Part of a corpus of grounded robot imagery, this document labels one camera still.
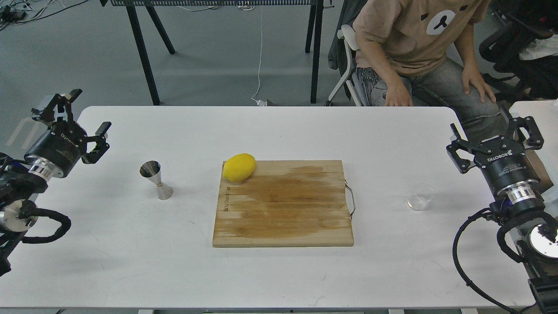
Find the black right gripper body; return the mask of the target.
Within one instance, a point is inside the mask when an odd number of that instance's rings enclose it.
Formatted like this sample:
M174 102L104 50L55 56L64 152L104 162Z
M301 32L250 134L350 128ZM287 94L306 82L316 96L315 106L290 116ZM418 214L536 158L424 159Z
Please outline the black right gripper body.
M500 136L481 141L480 148L483 151L478 150L473 161L481 169L494 197L504 195L510 185L540 183L522 143Z

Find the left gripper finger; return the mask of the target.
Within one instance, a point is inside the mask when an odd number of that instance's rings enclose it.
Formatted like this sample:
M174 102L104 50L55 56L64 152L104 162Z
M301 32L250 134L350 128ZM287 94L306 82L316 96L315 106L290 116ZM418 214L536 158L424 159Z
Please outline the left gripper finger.
M86 145L88 143L95 143L95 147L81 155L81 160L85 164L95 164L104 155L104 153L109 149L110 145L106 142L106 133L111 127L111 122L103 122L100 127L98 127L94 136L84 137L82 143L85 145L84 150L86 150Z
M49 128L54 126L68 126L73 129L78 124L74 120L71 105L81 93L82 89L74 89L66 95L60 95L58 93L47 95L41 101L41 109L31 109L31 118L36 122L43 123ZM67 120L64 120L62 117L56 119L54 117L55 110L58 113L66 113Z

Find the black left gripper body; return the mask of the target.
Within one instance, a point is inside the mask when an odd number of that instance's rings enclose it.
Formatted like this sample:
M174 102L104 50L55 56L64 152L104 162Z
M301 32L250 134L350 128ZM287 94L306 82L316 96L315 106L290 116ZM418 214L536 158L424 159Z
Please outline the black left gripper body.
M48 160L58 167L54 177L67 177L81 156L86 154L86 144L92 139L76 122L56 121L28 149L24 160L28 164L39 158Z

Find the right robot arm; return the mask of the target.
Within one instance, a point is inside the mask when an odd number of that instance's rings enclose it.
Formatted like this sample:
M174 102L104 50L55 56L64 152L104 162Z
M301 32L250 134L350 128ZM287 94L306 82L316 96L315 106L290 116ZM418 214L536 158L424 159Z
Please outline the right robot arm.
M482 291L466 275L458 258L458 242L465 229L479 218L499 225L496 234L500 250L523 264L535 306L542 314L557 312L557 219L546 212L544 199L535 185L540 183L527 150L541 149L544 139L533 117L511 118L502 135L471 143L451 124L454 139L446 150L460 173L480 169L494 197L488 208L469 216L459 227L452 245L453 262L466 285L477 294L508 311L516 310Z

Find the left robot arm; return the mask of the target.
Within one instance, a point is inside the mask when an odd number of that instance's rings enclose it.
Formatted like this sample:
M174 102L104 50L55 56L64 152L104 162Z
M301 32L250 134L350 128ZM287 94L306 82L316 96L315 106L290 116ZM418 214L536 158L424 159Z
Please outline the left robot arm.
M106 132L110 122L102 123L89 137L74 120L71 105L81 93L82 90L76 88L66 95L46 96L41 102L42 109L32 109L32 119L46 125L46 132L26 151L22 160L1 154L1 274L11 271L8 256L19 243L50 243L63 237L71 227L68 216L38 208L31 197L44 193L52 177L67 177L79 160L95 164L109 149ZM26 236L38 217L57 221L60 226L49 236Z

